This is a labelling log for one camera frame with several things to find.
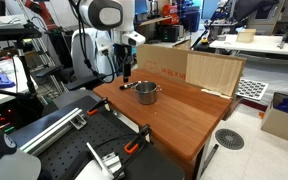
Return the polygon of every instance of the wooden tabletop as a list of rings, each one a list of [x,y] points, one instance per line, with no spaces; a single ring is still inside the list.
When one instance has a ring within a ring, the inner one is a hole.
[[[119,86],[124,85],[122,77],[94,92],[108,97],[113,108],[139,126],[149,124],[157,140],[186,160],[195,157],[231,104],[231,100],[207,94],[198,87],[142,69],[132,71],[129,82],[136,81],[153,81],[162,87],[154,104],[139,104],[134,91],[120,90]]]

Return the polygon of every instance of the black clamp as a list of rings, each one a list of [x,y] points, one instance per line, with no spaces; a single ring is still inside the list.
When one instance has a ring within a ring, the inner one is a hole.
[[[89,109],[86,113],[90,116],[96,114],[98,112],[98,108],[102,107],[102,106],[105,106],[109,103],[109,100],[107,97],[101,99],[100,101],[98,101],[96,104],[94,104],[94,106]]]
[[[140,129],[136,137],[124,146],[125,152],[127,154],[133,154],[139,148],[139,139],[143,139],[146,135],[150,134],[151,131],[150,125],[146,124],[142,129]]]

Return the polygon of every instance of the computer monitor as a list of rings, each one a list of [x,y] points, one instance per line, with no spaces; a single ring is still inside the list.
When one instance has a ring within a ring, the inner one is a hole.
[[[147,0],[135,0],[135,15],[145,14],[147,12]]]

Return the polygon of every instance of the workbench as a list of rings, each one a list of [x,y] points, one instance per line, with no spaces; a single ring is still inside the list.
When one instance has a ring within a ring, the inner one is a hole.
[[[138,126],[150,124],[155,146],[184,168],[186,179],[199,179],[209,137],[228,111],[231,100],[143,69],[132,71],[129,81],[153,81],[162,91],[157,92],[154,104],[142,105],[135,92],[119,90],[124,83],[118,77],[110,84],[96,87],[94,92],[108,97],[114,109]]]
[[[237,35],[226,35],[225,41],[214,41],[210,44],[211,48],[227,49],[233,51],[250,51],[272,54],[288,55],[288,43],[284,48],[277,47],[282,42],[282,36],[255,36],[250,43],[236,42]]]
[[[93,98],[85,96],[15,131],[10,134],[10,137],[15,140],[18,147],[21,147],[76,107],[82,109],[82,113],[86,114],[86,111],[92,108],[95,103],[96,101]],[[98,113],[93,116],[86,116],[86,121],[87,125],[80,131],[76,129],[69,130],[64,136],[42,152],[42,154],[38,155],[42,163],[42,173],[45,171],[49,172],[53,180],[70,180],[74,177],[72,176],[73,174],[76,175],[78,173],[76,170],[81,168],[72,167],[73,163],[76,163],[78,160],[85,160],[76,158],[83,153],[90,154],[86,147],[86,142],[89,142],[95,148],[104,141],[135,133],[105,108],[100,108]],[[95,150],[100,157],[115,152],[119,155],[123,164],[130,158],[125,153],[123,147],[133,137],[125,136],[117,138],[99,148],[95,148]],[[126,167],[124,173],[125,177],[123,180],[182,180],[184,178],[183,170],[149,143],[145,145]]]

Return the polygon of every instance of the floor drain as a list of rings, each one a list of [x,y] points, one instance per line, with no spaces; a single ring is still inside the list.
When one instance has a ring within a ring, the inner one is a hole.
[[[215,138],[222,146],[228,149],[239,150],[244,147],[243,138],[229,129],[220,129],[216,131]]]

